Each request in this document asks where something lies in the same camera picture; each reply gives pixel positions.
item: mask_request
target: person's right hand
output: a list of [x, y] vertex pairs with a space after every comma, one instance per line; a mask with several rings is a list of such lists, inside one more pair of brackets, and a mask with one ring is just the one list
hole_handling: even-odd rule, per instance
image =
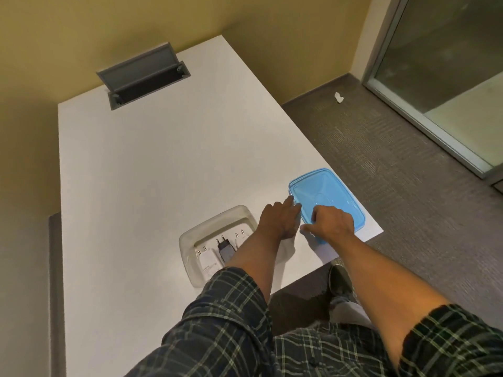
[[316, 205], [313, 209], [312, 221], [313, 225], [302, 225], [300, 230], [314, 234], [332, 246], [355, 234], [351, 214], [333, 206]]

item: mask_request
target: black power adapter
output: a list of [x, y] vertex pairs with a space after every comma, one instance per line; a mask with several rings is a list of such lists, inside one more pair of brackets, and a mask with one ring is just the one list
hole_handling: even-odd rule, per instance
[[223, 259], [224, 263], [229, 262], [230, 258], [234, 255], [236, 250], [234, 250], [234, 247], [230, 244], [228, 239], [225, 239], [222, 235], [222, 242], [218, 242], [218, 251], [220, 253], [220, 256]]

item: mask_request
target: blue plastic container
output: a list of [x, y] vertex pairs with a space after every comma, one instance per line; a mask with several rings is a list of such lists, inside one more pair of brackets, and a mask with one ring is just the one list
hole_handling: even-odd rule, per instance
[[365, 215], [349, 190], [338, 177], [327, 168], [314, 170], [297, 177], [288, 185], [288, 191], [295, 202], [302, 204], [300, 215], [307, 224], [312, 224], [313, 209], [316, 205], [335, 206], [353, 216], [355, 232], [365, 225]]

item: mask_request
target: open outlet lid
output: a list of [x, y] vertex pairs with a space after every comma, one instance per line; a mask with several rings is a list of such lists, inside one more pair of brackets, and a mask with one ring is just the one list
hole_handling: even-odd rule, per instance
[[98, 71], [97, 75], [110, 92], [117, 92], [169, 68], [178, 66], [178, 64], [177, 55], [174, 53], [171, 44], [163, 43], [134, 58]]

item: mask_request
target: paper scrap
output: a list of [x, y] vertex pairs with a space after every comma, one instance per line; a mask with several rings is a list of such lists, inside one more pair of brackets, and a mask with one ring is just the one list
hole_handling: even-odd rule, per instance
[[343, 102], [343, 100], [344, 100], [344, 97], [341, 96], [341, 94], [339, 94], [338, 92], [336, 92], [336, 99], [337, 99], [337, 102], [339, 104], [341, 104]]

